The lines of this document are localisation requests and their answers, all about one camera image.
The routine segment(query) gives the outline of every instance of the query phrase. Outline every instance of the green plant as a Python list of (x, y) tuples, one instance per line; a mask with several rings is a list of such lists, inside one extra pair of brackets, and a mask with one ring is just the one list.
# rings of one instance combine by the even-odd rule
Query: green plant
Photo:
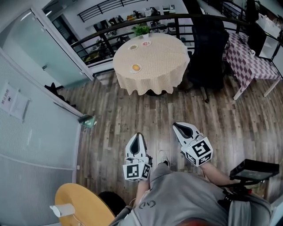
[(132, 28), (132, 30), (134, 30), (134, 33), (136, 34), (136, 36), (140, 36), (140, 35), (149, 33), (149, 27), (148, 26), (137, 25), (137, 26), (134, 26)]

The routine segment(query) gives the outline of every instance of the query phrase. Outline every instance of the white table leg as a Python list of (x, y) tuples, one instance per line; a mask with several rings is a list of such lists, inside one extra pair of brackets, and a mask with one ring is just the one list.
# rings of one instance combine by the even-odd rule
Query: white table leg
[(235, 101), (236, 101), (236, 100), (239, 98), (239, 96), (243, 93), (241, 90), (242, 90), (242, 87), (239, 88), (238, 92), (237, 92), (236, 95), (233, 97), (233, 99), (234, 99)]
[(266, 96), (271, 92), (271, 90), (274, 89), (274, 87), (277, 85), (277, 83), (278, 83), (279, 81), (280, 81), (280, 79), (276, 80), (276, 81), (269, 87), (269, 89), (265, 92), (264, 97), (266, 97)]

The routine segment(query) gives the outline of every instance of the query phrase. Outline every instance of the ceiling light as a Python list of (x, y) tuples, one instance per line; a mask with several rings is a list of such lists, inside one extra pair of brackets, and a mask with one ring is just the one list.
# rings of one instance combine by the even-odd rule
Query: ceiling light
[(46, 16), (48, 16), (51, 12), (52, 12), (52, 11), (50, 11), (50, 12), (46, 13)]
[(29, 14), (31, 14), (31, 12), (28, 12), (27, 14), (25, 14), (25, 15), (23, 16), (23, 18), (21, 19), (21, 21), (22, 21), (23, 19), (25, 19)]

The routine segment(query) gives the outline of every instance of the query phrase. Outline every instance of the desk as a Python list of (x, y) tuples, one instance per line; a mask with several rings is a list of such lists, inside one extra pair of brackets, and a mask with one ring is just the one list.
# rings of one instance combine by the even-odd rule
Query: desk
[[(129, 95), (134, 90), (139, 95), (148, 90), (156, 94), (165, 90), (171, 94), (173, 87), (181, 83), (190, 61), (187, 47), (176, 37), (153, 33), (149, 34), (149, 40), (152, 44), (143, 46), (145, 39), (141, 36), (133, 38), (123, 44), (114, 56), (113, 66), (119, 85), (122, 89), (127, 89)], [(133, 44), (137, 44), (138, 48), (129, 50)], [(141, 71), (131, 73), (133, 64), (139, 64)]]
[[(239, 98), (253, 79), (274, 79), (275, 82), (264, 94), (266, 97), (282, 79), (280, 74), (272, 70), (271, 66), (273, 64), (270, 61), (257, 56), (253, 57), (249, 54), (250, 48), (247, 44), (247, 35), (234, 33), (230, 33), (229, 35), (230, 37), (226, 47), (226, 58), (241, 84), (239, 91), (234, 96), (234, 100)], [(242, 38), (245, 44), (242, 44), (239, 38)]]
[[(108, 226), (115, 216), (108, 206), (94, 193), (78, 184), (64, 184), (56, 192), (55, 205), (71, 203), (75, 217), (85, 226)], [(59, 218), (62, 226), (78, 226), (71, 215)]]

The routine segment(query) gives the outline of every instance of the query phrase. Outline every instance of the white cup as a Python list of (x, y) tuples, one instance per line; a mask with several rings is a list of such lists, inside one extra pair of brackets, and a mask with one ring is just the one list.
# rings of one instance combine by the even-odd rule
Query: white cup
[(256, 52), (255, 52), (254, 50), (250, 49), (250, 50), (249, 50), (249, 54), (250, 54), (251, 56), (255, 56)]
[(50, 209), (53, 210), (54, 214), (57, 217), (64, 217), (68, 215), (73, 215), (75, 213), (75, 208), (70, 203), (63, 204), (63, 205), (50, 206)]

